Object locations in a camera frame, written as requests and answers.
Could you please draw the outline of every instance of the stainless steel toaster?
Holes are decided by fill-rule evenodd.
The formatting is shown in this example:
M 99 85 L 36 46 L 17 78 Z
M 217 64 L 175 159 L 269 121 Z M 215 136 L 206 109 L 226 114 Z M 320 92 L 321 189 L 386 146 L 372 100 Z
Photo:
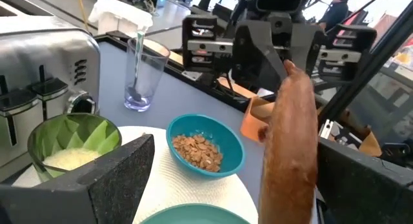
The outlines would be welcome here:
M 38 124 L 63 113 L 97 112 L 100 54 L 89 33 L 58 17 L 0 17 L 0 26 L 2 181 L 30 163 L 14 160 L 27 153 Z

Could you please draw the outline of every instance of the blue bowl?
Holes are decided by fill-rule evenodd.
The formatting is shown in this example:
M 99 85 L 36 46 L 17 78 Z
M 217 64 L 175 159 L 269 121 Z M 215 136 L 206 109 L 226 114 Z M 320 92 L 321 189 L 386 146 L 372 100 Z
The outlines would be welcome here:
M 188 163 L 175 150 L 172 144 L 174 137 L 179 135 L 194 136 L 197 134 L 202 134 L 205 139 L 215 144 L 218 151 L 222 153 L 223 160 L 219 172 L 209 172 L 197 168 Z M 186 114 L 175 118 L 166 130 L 166 140 L 173 158 L 177 159 L 184 167 L 204 176 L 223 178 L 237 173 L 244 165 L 245 152 L 241 140 L 226 125 L 205 115 Z

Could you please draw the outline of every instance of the green bowl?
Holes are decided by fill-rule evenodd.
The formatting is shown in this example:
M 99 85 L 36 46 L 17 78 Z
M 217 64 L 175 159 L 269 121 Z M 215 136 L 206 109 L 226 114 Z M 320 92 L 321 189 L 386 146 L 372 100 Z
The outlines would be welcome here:
M 121 146 L 121 133 L 109 120 L 93 114 L 62 114 L 42 122 L 28 137 L 27 150 L 42 182 L 67 170 L 43 161 L 63 149 L 85 148 L 101 155 Z
M 228 210 L 207 204 L 184 204 L 161 210 L 142 224 L 248 224 Z

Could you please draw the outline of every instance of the sliced almonds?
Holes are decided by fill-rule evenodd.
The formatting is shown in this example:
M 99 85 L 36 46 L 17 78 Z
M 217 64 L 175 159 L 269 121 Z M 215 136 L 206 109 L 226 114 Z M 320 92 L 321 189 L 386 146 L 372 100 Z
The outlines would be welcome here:
M 223 155 L 217 147 L 201 134 L 192 137 L 176 136 L 172 140 L 174 148 L 187 162 L 209 172 L 219 172 Z

